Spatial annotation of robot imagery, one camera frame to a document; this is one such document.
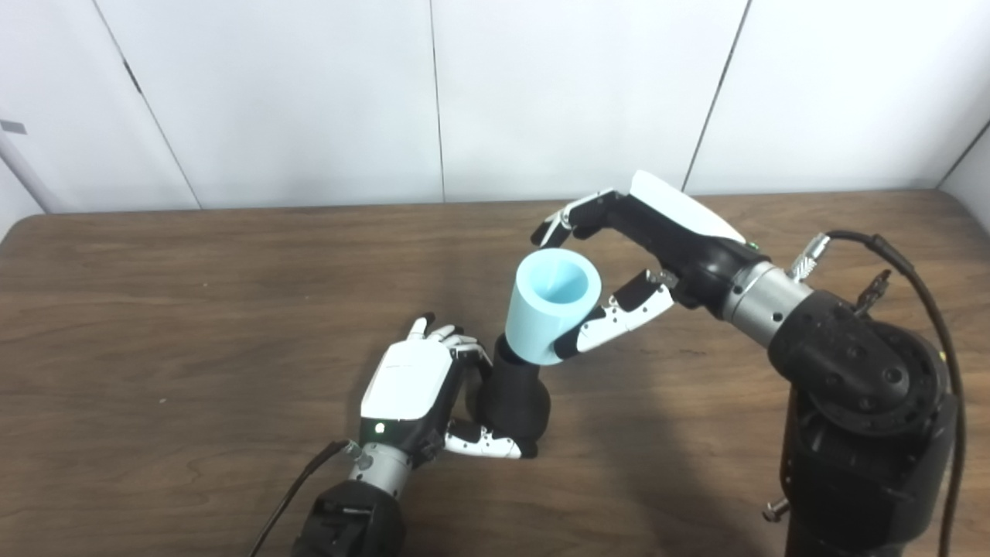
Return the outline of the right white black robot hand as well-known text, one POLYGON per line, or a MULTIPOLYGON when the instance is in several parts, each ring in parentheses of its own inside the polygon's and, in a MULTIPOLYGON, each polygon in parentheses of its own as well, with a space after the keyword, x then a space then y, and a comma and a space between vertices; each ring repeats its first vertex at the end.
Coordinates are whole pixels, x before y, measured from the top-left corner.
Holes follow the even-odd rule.
POLYGON ((585 240, 604 229, 628 237, 659 264, 644 269, 551 343, 567 360, 636 330, 672 306, 720 315, 744 271, 767 261, 718 214, 654 174, 634 173, 629 189, 615 188, 572 201, 534 230, 538 249, 585 240))

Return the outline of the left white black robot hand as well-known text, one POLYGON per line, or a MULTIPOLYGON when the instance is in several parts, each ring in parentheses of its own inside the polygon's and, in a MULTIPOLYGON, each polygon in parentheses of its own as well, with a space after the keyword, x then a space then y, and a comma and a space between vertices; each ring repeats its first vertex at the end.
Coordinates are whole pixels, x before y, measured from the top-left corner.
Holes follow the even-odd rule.
POLYGON ((399 450, 412 469, 448 448, 473 457, 537 457, 533 441, 484 423, 480 410, 471 410, 468 421, 453 417, 461 389, 491 380, 494 364, 484 345, 461 326, 434 322, 434 313, 418 315, 406 337, 383 353, 360 402, 358 443, 399 450))

